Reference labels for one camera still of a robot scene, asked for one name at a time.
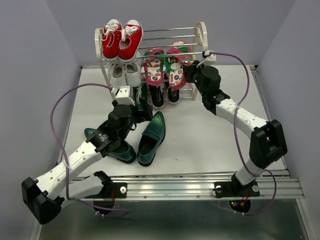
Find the black canvas sneaker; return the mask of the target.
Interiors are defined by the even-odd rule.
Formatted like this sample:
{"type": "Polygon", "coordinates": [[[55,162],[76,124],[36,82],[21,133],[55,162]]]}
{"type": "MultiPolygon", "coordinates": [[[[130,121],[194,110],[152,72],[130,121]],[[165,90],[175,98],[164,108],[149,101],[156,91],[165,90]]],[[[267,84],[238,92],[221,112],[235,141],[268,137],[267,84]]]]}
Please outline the black canvas sneaker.
{"type": "Polygon", "coordinates": [[[159,86],[149,86],[151,102],[154,108],[160,109],[164,106],[163,88],[159,86]]]}
{"type": "Polygon", "coordinates": [[[179,90],[172,90],[170,87],[166,91],[166,100],[172,104],[175,105],[180,100],[180,92],[179,90]]]}

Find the green leather loafer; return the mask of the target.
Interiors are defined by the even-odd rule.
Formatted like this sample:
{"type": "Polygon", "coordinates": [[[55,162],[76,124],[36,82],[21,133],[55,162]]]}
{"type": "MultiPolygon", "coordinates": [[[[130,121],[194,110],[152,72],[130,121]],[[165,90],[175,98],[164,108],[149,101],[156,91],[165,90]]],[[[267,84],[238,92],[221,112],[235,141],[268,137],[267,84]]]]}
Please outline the green leather loafer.
{"type": "Polygon", "coordinates": [[[81,147],[88,147],[88,149],[85,149],[86,154],[88,154],[88,157],[94,158],[95,161],[107,156],[116,158],[125,164],[131,164],[137,157],[130,144],[117,136],[112,138],[102,126],[97,129],[86,128],[84,134],[86,140],[81,144],[81,147]]]}
{"type": "Polygon", "coordinates": [[[157,111],[142,132],[138,144],[137,160],[141,166],[148,167],[153,163],[157,150],[163,143],[165,136],[165,118],[161,111],[157,111]]]}

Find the pink patterned flip-flop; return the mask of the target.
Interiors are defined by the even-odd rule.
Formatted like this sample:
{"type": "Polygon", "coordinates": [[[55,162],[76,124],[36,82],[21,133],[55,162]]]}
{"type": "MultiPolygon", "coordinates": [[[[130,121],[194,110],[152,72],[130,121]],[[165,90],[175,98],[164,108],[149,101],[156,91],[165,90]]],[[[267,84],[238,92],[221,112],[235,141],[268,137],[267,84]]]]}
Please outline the pink patterned flip-flop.
{"type": "Polygon", "coordinates": [[[144,53],[143,60],[145,80],[150,86],[160,86],[164,81],[164,50],[162,48],[149,48],[144,53]]]}
{"type": "Polygon", "coordinates": [[[192,61],[191,47],[182,40],[177,40],[173,46],[167,51],[164,64],[168,73],[168,84],[173,91],[177,91],[185,86],[186,78],[184,66],[189,66],[192,61]]]}

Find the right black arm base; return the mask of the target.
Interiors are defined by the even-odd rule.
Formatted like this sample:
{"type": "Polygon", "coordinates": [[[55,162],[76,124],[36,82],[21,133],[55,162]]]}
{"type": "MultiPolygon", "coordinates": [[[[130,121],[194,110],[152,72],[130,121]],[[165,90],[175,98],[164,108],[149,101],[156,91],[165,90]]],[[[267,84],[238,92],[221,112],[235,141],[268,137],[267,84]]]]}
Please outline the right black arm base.
{"type": "Polygon", "coordinates": [[[214,183],[211,195],[216,199],[230,198],[229,205],[236,213],[247,214],[251,208],[250,197],[259,197],[260,190],[256,181],[246,186],[232,181],[214,183]]]}

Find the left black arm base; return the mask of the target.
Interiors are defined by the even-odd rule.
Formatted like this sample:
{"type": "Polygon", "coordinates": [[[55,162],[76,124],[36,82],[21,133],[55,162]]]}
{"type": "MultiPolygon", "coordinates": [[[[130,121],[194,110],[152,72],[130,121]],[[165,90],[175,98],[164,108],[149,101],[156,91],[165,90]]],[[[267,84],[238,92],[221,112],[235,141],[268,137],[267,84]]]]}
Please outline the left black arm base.
{"type": "Polygon", "coordinates": [[[104,184],[102,189],[97,194],[91,194],[84,199],[93,200],[93,210],[96,215],[107,217],[115,209],[116,199],[125,199],[127,197],[126,182],[113,182],[104,184]]]}

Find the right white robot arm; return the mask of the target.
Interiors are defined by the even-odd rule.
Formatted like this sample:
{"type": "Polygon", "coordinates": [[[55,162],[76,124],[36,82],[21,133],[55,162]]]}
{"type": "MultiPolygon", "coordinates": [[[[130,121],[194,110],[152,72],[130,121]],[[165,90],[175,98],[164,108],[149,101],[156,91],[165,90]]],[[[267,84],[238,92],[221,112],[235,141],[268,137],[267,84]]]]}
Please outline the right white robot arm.
{"type": "Polygon", "coordinates": [[[220,88],[221,76],[217,68],[201,64],[198,60],[183,67],[188,83],[198,89],[204,107],[233,125],[233,132],[243,132],[250,140],[249,159],[243,161],[230,182],[231,192],[242,195],[248,184],[260,177],[272,163],[287,154],[288,148],[282,124],[278,120],[268,121],[240,107],[220,88]]]}

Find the cream metal shoe rack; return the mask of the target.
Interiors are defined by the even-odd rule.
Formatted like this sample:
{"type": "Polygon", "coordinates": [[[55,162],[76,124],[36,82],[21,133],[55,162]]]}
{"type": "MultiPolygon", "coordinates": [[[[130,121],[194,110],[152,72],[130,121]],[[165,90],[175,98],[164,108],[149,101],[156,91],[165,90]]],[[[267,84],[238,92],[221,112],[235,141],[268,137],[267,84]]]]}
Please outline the cream metal shoe rack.
{"type": "MultiPolygon", "coordinates": [[[[94,33],[94,45],[95,45],[95,54],[96,54],[96,58],[98,60],[98,64],[100,66],[100,69],[102,71],[102,75],[104,77],[104,80],[106,82],[106,84],[110,87],[112,87],[109,77],[108,77],[108,65],[109,63],[113,63],[113,62],[117,62],[120,61],[119,56],[117,58],[117,60],[114,61],[107,61],[104,57],[103,54],[103,46],[102,46],[102,36],[103,36],[103,28],[97,28],[95,30],[94,33]]],[[[161,40],[172,40],[173,43],[176,41],[184,41],[186,42],[186,46],[190,46],[191,47],[191,52],[187,53],[188,55],[192,56],[192,60],[190,62],[190,65],[195,61],[196,57],[195,55],[197,54],[196,49],[200,49],[202,51],[206,51],[208,49],[208,37],[207,37],[207,29],[206,29],[206,25],[204,22],[198,22],[194,27],[191,28],[191,30],[194,31],[193,34],[189,34],[189,35],[167,35],[167,36],[162,36],[160,37],[161,40]]],[[[149,89],[149,84],[146,82],[145,79],[145,70],[144,70],[144,59],[146,58],[146,56],[144,56],[145,52],[147,51],[147,49],[151,49],[151,48],[161,48],[164,51],[164,64],[163,64],[163,76],[164,76],[164,80],[163,83],[160,85],[162,87],[162,92],[163,92],[163,100],[164,102],[167,101],[167,89],[169,88],[169,75],[168,72],[166,70],[166,66],[165,66],[165,57],[171,57],[171,55],[167,54],[167,51],[173,46],[172,44],[167,44],[167,45],[154,45],[154,46],[146,46],[143,45],[143,42],[148,42],[150,41],[149,37],[144,37],[142,39],[142,42],[137,50],[136,56],[135,58],[140,58],[143,59],[142,62],[142,66],[141,66],[141,83],[145,82],[147,84],[147,99],[151,100],[151,104],[152,104],[152,99],[151,99],[151,94],[150,94],[150,89],[149,89]]],[[[115,89],[115,92],[111,94],[112,98],[116,97],[116,93],[119,91],[119,89],[115,89]]],[[[181,89],[179,89],[179,93],[182,91],[186,91],[187,87],[184,86],[181,89]]],[[[133,98],[133,87],[130,86],[130,96],[133,98]]]]}

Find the right green canvas sneaker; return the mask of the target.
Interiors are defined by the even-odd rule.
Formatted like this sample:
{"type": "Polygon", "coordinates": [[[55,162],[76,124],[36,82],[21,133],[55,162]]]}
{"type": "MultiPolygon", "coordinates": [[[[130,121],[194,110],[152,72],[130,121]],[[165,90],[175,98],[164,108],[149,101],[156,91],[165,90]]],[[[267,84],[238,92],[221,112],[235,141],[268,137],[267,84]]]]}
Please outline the right green canvas sneaker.
{"type": "Polygon", "coordinates": [[[133,100],[139,111],[143,110],[141,99],[148,99],[148,87],[145,82],[142,82],[140,86],[133,87],[133,100]]]}

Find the right white sneaker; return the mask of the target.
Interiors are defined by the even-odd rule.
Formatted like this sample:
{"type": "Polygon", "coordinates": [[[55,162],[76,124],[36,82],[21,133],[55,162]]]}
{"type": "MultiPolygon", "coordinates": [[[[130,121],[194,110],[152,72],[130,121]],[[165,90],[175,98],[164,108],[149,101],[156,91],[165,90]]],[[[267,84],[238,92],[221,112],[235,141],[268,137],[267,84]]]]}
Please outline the right white sneaker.
{"type": "Polygon", "coordinates": [[[142,58],[135,58],[132,62],[125,64],[125,77],[128,86],[136,88],[142,81],[142,58]]]}

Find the white sneaker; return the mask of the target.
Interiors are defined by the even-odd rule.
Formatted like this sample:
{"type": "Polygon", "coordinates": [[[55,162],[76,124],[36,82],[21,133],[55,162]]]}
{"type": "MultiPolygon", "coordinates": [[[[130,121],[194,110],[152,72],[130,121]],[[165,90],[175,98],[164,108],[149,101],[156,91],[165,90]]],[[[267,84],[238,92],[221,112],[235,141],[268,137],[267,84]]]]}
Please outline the white sneaker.
{"type": "Polygon", "coordinates": [[[120,61],[110,62],[108,64],[107,74],[113,88],[120,89],[127,85],[125,65],[120,61]]]}
{"type": "Polygon", "coordinates": [[[125,77],[128,86],[136,88],[142,81],[142,58],[135,58],[132,62],[125,64],[125,77]]]}

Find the left white sneaker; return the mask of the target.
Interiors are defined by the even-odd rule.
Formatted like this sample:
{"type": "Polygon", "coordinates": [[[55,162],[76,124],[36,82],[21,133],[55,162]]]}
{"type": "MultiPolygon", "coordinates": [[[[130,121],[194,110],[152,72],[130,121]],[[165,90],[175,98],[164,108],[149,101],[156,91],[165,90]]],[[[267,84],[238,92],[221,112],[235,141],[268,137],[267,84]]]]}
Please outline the left white sneaker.
{"type": "Polygon", "coordinates": [[[110,62],[108,64],[107,74],[113,88],[120,89],[127,85],[125,65],[120,61],[110,62]]]}

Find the right red canvas sneaker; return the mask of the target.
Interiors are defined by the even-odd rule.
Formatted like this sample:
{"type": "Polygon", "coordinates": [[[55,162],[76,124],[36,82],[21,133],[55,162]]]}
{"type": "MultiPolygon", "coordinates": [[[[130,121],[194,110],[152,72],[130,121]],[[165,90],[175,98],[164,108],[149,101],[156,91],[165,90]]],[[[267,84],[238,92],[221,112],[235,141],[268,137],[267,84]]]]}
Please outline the right red canvas sneaker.
{"type": "Polygon", "coordinates": [[[120,62],[127,64],[136,58],[143,35],[143,27],[138,20],[131,19],[125,24],[121,31],[121,39],[118,46],[118,58],[120,62]]]}

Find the red canvas sneaker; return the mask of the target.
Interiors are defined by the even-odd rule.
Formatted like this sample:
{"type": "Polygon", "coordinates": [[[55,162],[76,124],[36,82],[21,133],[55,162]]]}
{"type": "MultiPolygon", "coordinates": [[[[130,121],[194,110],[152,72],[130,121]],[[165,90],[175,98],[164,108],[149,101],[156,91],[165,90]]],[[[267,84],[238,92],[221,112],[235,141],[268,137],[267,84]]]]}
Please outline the red canvas sneaker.
{"type": "Polygon", "coordinates": [[[103,28],[102,50],[105,59],[109,62],[118,59],[121,35],[122,24],[117,19],[109,20],[103,28]]]}
{"type": "Polygon", "coordinates": [[[143,35],[143,27],[138,20],[131,19],[125,24],[121,31],[121,39],[118,46],[118,58],[120,62],[127,64],[136,58],[143,35]]]}

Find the left red canvas sneaker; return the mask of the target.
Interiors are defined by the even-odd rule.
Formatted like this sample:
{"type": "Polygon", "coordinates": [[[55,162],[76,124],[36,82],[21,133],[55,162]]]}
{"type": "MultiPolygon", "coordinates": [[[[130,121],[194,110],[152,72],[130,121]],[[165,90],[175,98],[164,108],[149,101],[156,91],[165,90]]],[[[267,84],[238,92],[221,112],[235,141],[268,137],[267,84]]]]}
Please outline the left red canvas sneaker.
{"type": "Polygon", "coordinates": [[[118,59],[121,35],[122,24],[117,19],[109,20],[103,28],[102,50],[105,59],[109,62],[118,59]]]}

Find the aluminium mounting rail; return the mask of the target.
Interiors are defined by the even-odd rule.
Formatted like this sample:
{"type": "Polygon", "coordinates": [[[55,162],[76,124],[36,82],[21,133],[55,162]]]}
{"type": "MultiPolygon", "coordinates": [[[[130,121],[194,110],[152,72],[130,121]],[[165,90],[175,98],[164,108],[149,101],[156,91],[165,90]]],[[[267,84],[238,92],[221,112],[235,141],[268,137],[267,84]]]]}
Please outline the aluminium mounting rail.
{"type": "Polygon", "coordinates": [[[266,173],[241,193],[226,193],[225,185],[232,174],[185,174],[113,176],[117,186],[115,198],[120,201],[205,201],[241,199],[303,199],[300,181],[286,171],[266,173]]]}

